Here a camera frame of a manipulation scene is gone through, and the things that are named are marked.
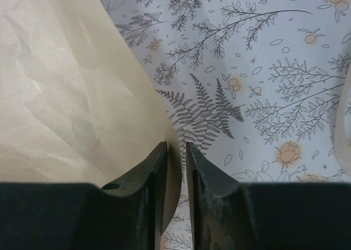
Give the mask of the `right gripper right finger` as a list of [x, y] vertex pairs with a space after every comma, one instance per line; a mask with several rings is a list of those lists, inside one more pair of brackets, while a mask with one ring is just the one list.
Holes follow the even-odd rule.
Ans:
[[186, 144], [194, 249], [258, 249], [243, 185]]

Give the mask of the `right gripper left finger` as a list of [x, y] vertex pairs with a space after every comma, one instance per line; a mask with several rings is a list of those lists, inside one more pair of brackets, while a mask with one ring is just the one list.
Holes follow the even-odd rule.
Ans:
[[104, 211], [103, 249], [160, 248], [167, 164], [167, 143], [160, 142], [143, 161], [101, 188], [112, 200]]

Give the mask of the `cream printed ribbon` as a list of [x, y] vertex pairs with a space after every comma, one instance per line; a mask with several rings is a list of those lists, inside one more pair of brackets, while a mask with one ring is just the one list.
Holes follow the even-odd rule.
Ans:
[[350, 179], [350, 136], [346, 133], [346, 109], [350, 97], [350, 67], [346, 73], [346, 80], [342, 87], [338, 103], [335, 128], [333, 133], [333, 149], [335, 157], [343, 169], [345, 175]]

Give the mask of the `orange beige wrapping paper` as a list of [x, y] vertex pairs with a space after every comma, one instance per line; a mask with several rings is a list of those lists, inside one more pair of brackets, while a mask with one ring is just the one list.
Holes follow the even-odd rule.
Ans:
[[1, 181], [96, 186], [168, 144], [163, 228], [182, 182], [177, 135], [99, 0], [1, 0]]

